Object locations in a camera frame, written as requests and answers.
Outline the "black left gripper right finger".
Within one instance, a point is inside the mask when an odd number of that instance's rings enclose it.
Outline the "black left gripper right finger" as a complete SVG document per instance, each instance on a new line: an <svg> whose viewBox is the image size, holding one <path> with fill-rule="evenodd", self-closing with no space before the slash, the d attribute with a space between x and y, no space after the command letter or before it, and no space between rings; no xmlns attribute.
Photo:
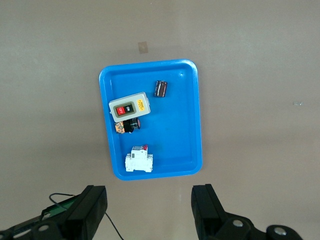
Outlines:
<svg viewBox="0 0 320 240"><path fill-rule="evenodd" d="M226 212L211 184L194 185L191 209L199 240L301 240L285 225L270 225L263 232L244 216Z"/></svg>

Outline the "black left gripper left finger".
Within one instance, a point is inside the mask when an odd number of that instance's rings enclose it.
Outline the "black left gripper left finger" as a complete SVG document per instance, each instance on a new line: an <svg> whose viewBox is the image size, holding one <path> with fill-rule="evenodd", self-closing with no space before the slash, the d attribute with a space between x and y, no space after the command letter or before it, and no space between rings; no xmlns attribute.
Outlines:
<svg viewBox="0 0 320 240"><path fill-rule="evenodd" d="M0 232L2 240L91 240L108 207L105 186L88 185L78 195L64 193L68 199L53 200L39 216Z"/></svg>

